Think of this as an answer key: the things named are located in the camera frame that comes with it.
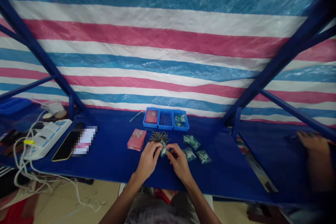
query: pile of screws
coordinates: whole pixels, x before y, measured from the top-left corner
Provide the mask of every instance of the pile of screws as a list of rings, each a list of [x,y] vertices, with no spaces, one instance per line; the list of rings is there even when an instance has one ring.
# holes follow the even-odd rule
[[[168,134],[163,131],[163,132],[152,132],[152,135],[149,138],[149,142],[161,142],[163,141],[165,144],[167,144],[170,139],[168,139]]]
[[[160,125],[164,125],[164,120],[167,120],[167,121],[169,121],[169,122],[171,122],[172,121],[172,118],[171,117],[168,117],[167,115],[165,115],[165,116],[160,116]]]

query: striped tarp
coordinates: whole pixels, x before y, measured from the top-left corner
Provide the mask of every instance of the striped tarp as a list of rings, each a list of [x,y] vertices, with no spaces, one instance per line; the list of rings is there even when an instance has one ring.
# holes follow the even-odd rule
[[[90,107],[222,117],[310,14],[315,0],[10,0]],[[0,23],[7,25],[3,19]],[[336,43],[300,53],[266,88],[336,125]],[[1,93],[47,76],[0,34]],[[68,99],[55,82],[19,97]],[[263,96],[244,120],[300,122]]]

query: small green package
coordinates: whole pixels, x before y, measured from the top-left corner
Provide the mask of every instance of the small green package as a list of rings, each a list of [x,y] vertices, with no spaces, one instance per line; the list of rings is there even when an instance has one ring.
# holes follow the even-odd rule
[[[185,154],[185,156],[187,157],[187,161],[190,162],[190,161],[193,161],[194,159],[196,159],[196,155],[194,154],[193,150],[188,147],[188,148],[185,148],[182,150]]]
[[[161,140],[161,144],[162,144],[162,149],[161,149],[161,154],[160,156],[163,158],[165,155],[167,155],[167,149],[166,149],[166,143]]]
[[[200,161],[203,165],[206,164],[206,163],[212,162],[211,158],[209,157],[209,155],[207,154],[207,152],[205,150],[197,151],[196,155],[198,156],[198,158],[200,159]]]
[[[175,122],[175,126],[176,127],[184,127],[184,123],[183,122]]]
[[[185,114],[175,115],[174,121],[184,123],[186,121],[186,115]]]
[[[191,135],[183,135],[183,143],[189,144],[196,151],[201,144]]]

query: blue plastic bin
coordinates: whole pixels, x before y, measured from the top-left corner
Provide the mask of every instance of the blue plastic bin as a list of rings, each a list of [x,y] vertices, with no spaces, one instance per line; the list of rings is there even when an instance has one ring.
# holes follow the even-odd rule
[[[169,110],[169,109],[160,109],[160,114],[159,114],[160,118],[159,118],[159,129],[164,129],[164,130],[173,130],[173,127],[174,127],[174,113],[172,110]],[[161,118],[162,117],[165,117],[165,116],[168,116],[170,117],[170,121],[168,121],[168,119],[166,118]]]
[[[156,124],[151,124],[151,123],[145,122],[148,110],[156,110],[157,111],[158,115],[157,115],[157,122],[156,122]],[[142,121],[143,126],[144,127],[148,127],[148,128],[158,128],[159,118],[160,118],[160,109],[159,108],[148,107],[146,109],[145,117],[143,118],[143,121]]]
[[[184,127],[175,126],[175,115],[179,115],[179,114],[184,114],[185,115]],[[173,128],[173,130],[187,132],[190,129],[187,113],[184,110],[173,110],[173,119],[174,119],[174,128]]]
[[[30,104],[28,99],[11,97],[0,103],[0,114],[14,114]]]

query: smartphone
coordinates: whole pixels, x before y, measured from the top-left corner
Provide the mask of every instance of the smartphone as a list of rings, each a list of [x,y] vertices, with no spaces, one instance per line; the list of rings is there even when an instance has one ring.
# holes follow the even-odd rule
[[[84,123],[78,123],[74,129],[72,129],[65,140],[63,141],[62,145],[58,148],[57,152],[51,159],[53,162],[68,160],[71,157],[71,153],[76,146],[80,135],[84,131]]]

